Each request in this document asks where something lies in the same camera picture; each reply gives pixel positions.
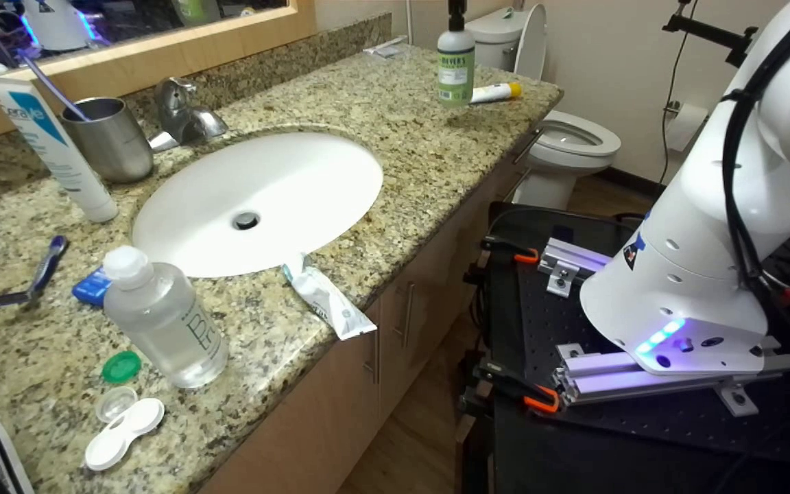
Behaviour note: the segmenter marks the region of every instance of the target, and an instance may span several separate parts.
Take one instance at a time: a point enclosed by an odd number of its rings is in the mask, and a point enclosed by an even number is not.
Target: vanity cabinet
[[[515,177],[512,158],[484,172],[368,308],[379,330],[331,345],[202,492],[336,492],[467,309],[471,288],[460,277],[479,253],[484,207]]]

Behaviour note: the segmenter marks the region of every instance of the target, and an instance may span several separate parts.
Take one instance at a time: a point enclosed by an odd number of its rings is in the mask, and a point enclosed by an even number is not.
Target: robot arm
[[[91,43],[91,33],[68,0],[28,0],[21,15],[46,52],[72,52]]]
[[[593,327],[655,374],[762,368],[768,321],[742,280],[790,238],[790,2],[727,94],[637,235],[580,286]]]

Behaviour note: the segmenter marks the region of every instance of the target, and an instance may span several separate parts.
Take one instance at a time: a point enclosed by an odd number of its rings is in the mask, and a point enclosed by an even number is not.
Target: bathroom sink
[[[168,177],[131,242],[188,277],[233,277],[312,253],[364,217],[382,190],[376,155],[324,131],[233,143]]]

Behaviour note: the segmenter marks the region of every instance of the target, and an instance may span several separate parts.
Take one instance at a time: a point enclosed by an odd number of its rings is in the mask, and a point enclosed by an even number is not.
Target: green lid
[[[109,386],[120,386],[131,382],[133,376],[140,376],[140,369],[143,369],[143,360],[137,356],[137,350],[120,350],[120,354],[113,354],[102,364],[102,382]]]

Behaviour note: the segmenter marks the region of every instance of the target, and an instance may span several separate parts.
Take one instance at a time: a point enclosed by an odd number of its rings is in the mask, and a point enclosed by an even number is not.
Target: floor
[[[649,201],[604,177],[578,181],[570,212],[623,214],[648,212]],[[450,494],[454,492],[452,369],[475,342],[469,315],[452,323],[438,354],[419,374],[388,423],[382,428],[340,494]]]

